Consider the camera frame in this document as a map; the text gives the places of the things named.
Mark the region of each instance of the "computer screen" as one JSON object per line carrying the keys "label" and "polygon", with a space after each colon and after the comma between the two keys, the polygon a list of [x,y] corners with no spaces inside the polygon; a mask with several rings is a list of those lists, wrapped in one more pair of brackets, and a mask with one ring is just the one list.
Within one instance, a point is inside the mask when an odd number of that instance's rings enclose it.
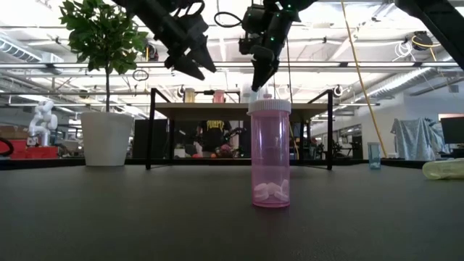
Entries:
{"label": "computer screen", "polygon": [[464,117],[442,118],[446,144],[464,144]]}

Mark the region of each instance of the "tree trunk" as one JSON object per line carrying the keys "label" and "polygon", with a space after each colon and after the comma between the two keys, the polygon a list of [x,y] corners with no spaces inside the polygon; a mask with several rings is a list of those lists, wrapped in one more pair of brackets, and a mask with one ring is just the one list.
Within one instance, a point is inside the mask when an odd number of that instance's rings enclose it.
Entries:
{"label": "tree trunk", "polygon": [[107,112],[109,112],[109,65],[107,64],[104,68],[107,75]]}

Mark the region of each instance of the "white robot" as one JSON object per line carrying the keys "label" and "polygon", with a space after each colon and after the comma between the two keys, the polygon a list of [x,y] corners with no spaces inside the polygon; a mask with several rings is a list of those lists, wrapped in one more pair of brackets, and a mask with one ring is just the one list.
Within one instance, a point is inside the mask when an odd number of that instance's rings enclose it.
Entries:
{"label": "white robot", "polygon": [[29,123],[28,146],[35,146],[38,143],[38,137],[41,136],[41,146],[50,145],[50,131],[58,127],[57,116],[51,113],[54,103],[52,101],[40,101],[34,109],[34,118]]}

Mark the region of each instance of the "white pill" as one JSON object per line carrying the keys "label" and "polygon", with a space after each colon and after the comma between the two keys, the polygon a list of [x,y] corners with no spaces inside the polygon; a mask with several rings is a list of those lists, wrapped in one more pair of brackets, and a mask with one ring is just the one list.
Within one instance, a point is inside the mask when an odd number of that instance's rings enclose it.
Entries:
{"label": "white pill", "polygon": [[277,191],[282,191],[282,188],[279,185],[272,182],[268,184],[269,195],[274,195],[274,193]]}
{"label": "white pill", "polygon": [[268,193],[268,185],[266,183],[261,183],[255,186],[253,190],[255,195],[264,195]]}
{"label": "white pill", "polygon": [[254,195],[254,200],[257,201],[257,202],[263,202],[265,201],[266,199],[269,199],[269,194],[266,192],[265,194],[262,194],[262,195]]}
{"label": "white pill", "polygon": [[285,195],[289,194],[289,180],[283,180],[282,181],[282,193]]}
{"label": "white pill", "polygon": [[289,200],[289,196],[285,195],[284,193],[277,191],[274,196],[280,199],[283,202],[287,202]]}

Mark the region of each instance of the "pink container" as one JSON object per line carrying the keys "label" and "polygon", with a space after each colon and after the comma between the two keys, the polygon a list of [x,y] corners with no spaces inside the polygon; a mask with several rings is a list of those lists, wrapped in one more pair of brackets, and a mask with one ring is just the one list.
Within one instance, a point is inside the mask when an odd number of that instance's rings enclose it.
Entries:
{"label": "pink container", "polygon": [[290,205],[289,115],[278,99],[249,105],[252,116],[252,202],[260,207]]}
{"label": "pink container", "polygon": [[212,103],[224,103],[224,91],[216,90],[212,95]]}

